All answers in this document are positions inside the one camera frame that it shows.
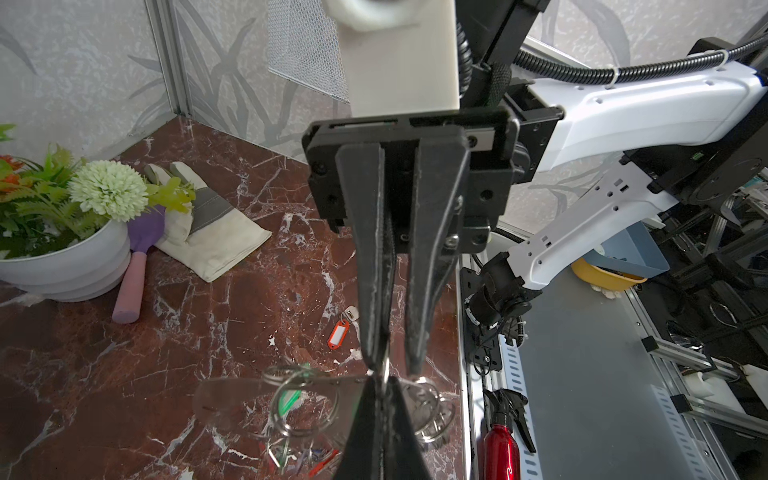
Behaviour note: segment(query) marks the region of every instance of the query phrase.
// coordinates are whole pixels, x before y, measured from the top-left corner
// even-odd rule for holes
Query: yellow bowl
[[[623,292],[638,283],[643,283],[647,278],[641,276],[630,275],[624,273],[618,275],[616,273],[607,272],[597,266],[590,265],[584,258],[580,258],[571,264],[571,269],[574,271],[577,277],[592,285],[597,285],[605,288],[606,290],[613,290],[614,292]]]

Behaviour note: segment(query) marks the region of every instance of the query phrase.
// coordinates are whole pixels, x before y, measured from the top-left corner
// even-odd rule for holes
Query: gray panel
[[[494,235],[488,256],[511,243]],[[520,349],[544,478],[695,478],[652,386],[664,386],[626,298],[566,269],[523,318]]]

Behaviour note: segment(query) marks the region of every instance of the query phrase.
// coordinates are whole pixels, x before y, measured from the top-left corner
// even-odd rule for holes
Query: white glove
[[[270,238],[219,194],[211,190],[191,168],[173,162],[170,170],[182,183],[195,187],[190,213],[165,213],[165,231],[155,246],[190,267],[206,282],[213,282]],[[154,164],[144,169],[149,180],[165,184],[170,174]]]

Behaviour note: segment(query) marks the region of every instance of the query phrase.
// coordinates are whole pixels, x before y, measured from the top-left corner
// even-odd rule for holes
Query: key tag
[[[344,342],[346,333],[349,332],[349,324],[356,321],[360,317],[360,314],[354,306],[348,306],[346,310],[341,314],[341,319],[336,322],[336,326],[333,327],[331,336],[328,337],[328,348],[331,350],[338,349]]]

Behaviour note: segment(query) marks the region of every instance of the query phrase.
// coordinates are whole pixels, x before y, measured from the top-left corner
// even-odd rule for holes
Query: blue bin
[[[651,278],[670,269],[642,222],[627,227],[603,242],[605,255],[590,250],[584,260],[590,265],[615,272]]]

